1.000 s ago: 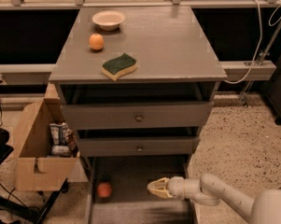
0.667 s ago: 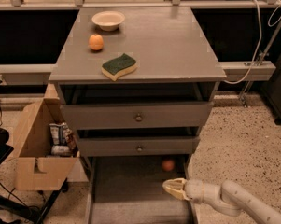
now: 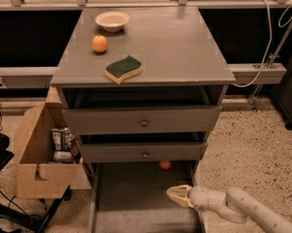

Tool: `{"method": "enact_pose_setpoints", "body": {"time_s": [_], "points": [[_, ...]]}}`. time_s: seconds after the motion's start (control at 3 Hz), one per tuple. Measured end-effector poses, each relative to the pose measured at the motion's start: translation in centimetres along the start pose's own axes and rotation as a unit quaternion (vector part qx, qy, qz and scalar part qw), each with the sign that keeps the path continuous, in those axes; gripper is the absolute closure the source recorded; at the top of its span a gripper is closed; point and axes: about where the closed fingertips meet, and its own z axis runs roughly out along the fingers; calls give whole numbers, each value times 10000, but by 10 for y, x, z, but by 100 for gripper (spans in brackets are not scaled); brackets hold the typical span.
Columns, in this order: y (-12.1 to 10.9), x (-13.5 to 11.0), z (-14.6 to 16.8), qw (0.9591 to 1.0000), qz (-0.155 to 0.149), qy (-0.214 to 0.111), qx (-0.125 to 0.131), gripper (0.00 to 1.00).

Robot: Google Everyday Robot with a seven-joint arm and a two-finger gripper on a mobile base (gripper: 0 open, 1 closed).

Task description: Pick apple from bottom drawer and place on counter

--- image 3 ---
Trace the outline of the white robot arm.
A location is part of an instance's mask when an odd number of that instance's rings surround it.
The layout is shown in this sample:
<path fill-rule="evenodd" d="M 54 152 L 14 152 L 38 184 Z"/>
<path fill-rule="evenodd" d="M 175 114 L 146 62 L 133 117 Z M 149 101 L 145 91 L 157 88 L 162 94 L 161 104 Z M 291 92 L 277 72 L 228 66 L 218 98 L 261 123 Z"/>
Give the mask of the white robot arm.
<path fill-rule="evenodd" d="M 210 211 L 231 222 L 245 223 L 250 217 L 265 233 L 292 233 L 292 222 L 239 187 L 223 192 L 184 184 L 168 188 L 167 196 L 184 208 Z"/>

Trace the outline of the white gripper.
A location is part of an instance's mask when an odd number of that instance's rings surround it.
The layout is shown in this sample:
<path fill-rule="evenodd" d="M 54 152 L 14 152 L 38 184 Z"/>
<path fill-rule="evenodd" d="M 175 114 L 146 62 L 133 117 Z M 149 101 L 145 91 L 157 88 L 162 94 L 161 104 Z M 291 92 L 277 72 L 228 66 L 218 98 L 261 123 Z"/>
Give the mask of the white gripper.
<path fill-rule="evenodd" d="M 168 197 L 183 206 L 196 211 L 219 212 L 225 205 L 226 193 L 210 190 L 204 186 L 182 184 L 172 186 L 167 190 Z"/>

